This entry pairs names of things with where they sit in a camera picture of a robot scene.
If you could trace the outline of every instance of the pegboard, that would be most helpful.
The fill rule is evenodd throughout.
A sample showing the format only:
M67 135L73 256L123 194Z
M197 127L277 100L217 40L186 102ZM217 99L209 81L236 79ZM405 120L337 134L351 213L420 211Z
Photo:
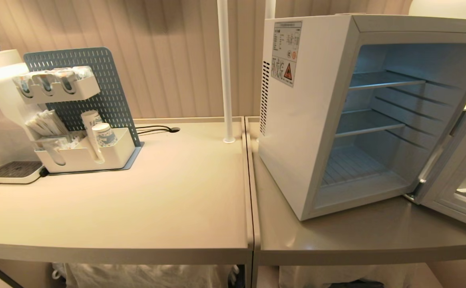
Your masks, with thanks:
M98 110L104 122L113 128L128 127L135 146L140 147L132 114L117 74L112 53L106 47L68 49L34 52L23 55L29 71L53 68L90 66L100 93L86 100L47 103L49 110L57 114L70 131L84 130L80 114L87 110Z

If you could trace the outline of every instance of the warning label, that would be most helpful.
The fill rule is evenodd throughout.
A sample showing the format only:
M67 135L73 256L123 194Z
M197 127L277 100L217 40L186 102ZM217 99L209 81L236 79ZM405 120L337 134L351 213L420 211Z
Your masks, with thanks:
M302 22L279 22L274 25L272 77L293 87L299 56Z

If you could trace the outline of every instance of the fridge shelf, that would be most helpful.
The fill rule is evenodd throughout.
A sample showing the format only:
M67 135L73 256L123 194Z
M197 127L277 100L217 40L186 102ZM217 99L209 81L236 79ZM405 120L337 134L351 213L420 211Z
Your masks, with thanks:
M341 114L336 138L404 127L405 124L374 110Z
M425 80L393 73L390 71L354 73L352 74L352 80L350 80L349 91L424 84L425 82Z
M343 146L331 151L322 186L340 184L381 175L388 169L356 146Z

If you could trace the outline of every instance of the table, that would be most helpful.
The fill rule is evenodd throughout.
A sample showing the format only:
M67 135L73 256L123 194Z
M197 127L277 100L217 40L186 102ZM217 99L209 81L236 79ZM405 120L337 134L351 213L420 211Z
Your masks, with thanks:
M140 136L125 171L0 184L0 259L96 264L245 264L253 220L243 117L136 120L180 127Z
M249 166L255 229L253 286L258 266L466 259L466 224L403 197L299 222L257 153L259 130L258 117L247 117L248 157L253 164Z

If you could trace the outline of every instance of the coffee machine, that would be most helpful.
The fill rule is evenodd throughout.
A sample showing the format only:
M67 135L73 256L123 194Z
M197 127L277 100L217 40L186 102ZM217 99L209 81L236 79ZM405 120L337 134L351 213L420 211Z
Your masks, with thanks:
M0 51L0 167L10 162L39 161L31 142L40 135L25 126L25 122L41 109L37 104L25 104L12 81L13 77L28 72L17 50Z

